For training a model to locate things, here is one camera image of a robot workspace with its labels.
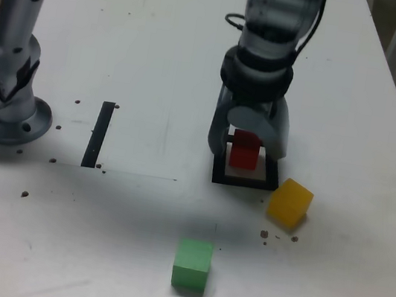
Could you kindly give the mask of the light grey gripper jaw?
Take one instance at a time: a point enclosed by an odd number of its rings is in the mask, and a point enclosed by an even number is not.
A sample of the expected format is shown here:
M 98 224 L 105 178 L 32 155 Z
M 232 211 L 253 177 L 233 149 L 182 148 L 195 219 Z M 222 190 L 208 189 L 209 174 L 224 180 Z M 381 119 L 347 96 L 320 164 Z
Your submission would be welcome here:
M 254 133 L 269 156 L 279 159 L 286 156 L 290 118 L 285 98 L 253 107 L 233 107 L 227 118 L 233 127 Z

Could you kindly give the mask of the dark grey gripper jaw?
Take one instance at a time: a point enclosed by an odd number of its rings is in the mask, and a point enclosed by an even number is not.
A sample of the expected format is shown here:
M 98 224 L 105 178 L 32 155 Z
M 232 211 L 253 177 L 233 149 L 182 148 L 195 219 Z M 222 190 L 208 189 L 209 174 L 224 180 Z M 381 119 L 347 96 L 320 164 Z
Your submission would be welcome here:
M 208 133 L 208 146 L 214 155 L 221 156 L 226 149 L 229 134 L 229 111 L 235 106 L 232 92 L 223 85 Z

